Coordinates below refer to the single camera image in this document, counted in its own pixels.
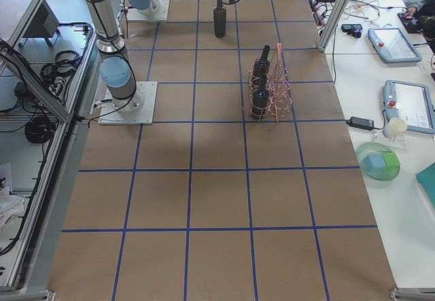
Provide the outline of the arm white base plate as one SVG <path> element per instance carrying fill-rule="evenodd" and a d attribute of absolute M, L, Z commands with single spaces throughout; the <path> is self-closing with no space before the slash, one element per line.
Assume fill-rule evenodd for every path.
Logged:
<path fill-rule="evenodd" d="M 130 101 L 113 99 L 109 89 L 106 89 L 104 103 L 101 107 L 102 116 L 98 118 L 101 125 L 136 125 L 153 123 L 158 82 L 137 82 L 135 96 Z"/>
<path fill-rule="evenodd" d="M 166 22 L 170 0 L 132 0 L 126 19 L 129 22 Z"/>

